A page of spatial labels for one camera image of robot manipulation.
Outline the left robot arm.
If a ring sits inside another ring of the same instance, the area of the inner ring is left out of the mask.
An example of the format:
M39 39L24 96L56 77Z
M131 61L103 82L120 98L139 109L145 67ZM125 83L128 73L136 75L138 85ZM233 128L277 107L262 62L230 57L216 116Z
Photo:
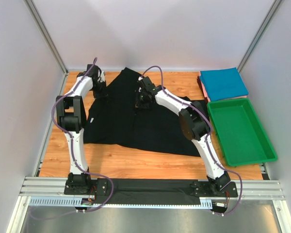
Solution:
M105 97L106 81L97 65L87 65L87 70L77 76L72 88L57 96L51 115L54 124L64 132L70 156L70 172L64 193L66 195L94 195L95 183L89 174L85 159L83 134L87 122L83 99L92 91L94 96Z

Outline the black t-shirt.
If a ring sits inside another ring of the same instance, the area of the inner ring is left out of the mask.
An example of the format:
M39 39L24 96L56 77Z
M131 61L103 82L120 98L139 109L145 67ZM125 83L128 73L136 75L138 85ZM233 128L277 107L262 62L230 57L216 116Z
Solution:
M153 152L199 156L183 135L179 118L156 103L135 107L140 74L124 68L106 87L107 97L95 99L84 129L85 144L118 144Z

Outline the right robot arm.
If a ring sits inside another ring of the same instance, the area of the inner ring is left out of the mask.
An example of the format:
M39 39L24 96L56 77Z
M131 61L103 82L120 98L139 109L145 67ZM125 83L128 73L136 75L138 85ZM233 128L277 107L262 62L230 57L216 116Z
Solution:
M182 133L194 144L204 162L208 189L213 194L223 191L231 179L212 145L210 121L201 104L175 96L161 85L156 86L149 77L139 77L138 85L137 105L156 103L175 113Z

